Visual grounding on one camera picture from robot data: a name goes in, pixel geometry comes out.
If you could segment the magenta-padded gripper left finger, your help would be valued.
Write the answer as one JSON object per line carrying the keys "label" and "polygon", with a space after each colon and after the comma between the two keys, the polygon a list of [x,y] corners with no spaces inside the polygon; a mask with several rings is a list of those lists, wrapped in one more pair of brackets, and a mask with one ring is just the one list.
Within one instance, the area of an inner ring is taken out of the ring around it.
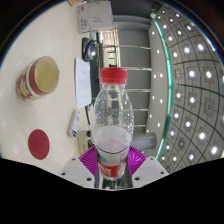
{"label": "magenta-padded gripper left finger", "polygon": [[94,189],[98,162],[96,149],[92,146],[79,158],[71,158],[60,171],[59,176],[84,188]]}

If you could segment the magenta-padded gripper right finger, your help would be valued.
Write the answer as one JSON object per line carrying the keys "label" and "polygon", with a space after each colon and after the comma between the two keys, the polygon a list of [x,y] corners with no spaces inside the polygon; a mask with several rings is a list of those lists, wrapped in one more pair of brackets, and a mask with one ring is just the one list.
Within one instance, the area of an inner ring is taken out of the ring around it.
{"label": "magenta-padded gripper right finger", "polygon": [[147,157],[134,147],[129,149],[127,162],[129,188],[140,188],[168,175],[155,157]]}

